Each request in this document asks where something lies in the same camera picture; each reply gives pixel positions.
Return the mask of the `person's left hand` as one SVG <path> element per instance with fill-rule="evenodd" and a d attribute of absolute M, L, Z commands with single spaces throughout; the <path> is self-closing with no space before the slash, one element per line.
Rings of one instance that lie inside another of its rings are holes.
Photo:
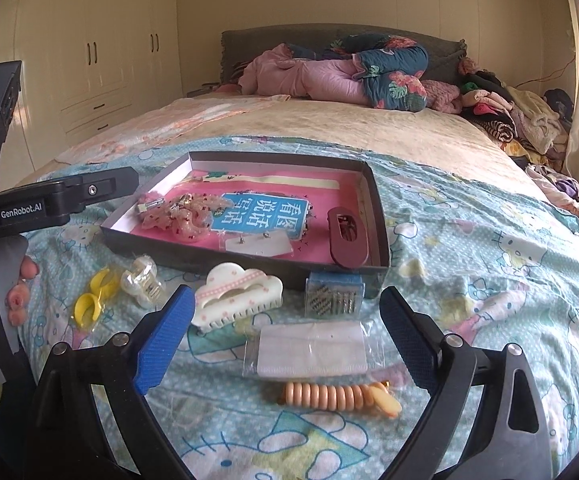
<path fill-rule="evenodd" d="M 30 301 L 28 281 L 39 274 L 39 266 L 28 256 L 22 259 L 17 284 L 7 295 L 8 319 L 12 326 L 19 327 L 27 319 L 27 306 Z"/>

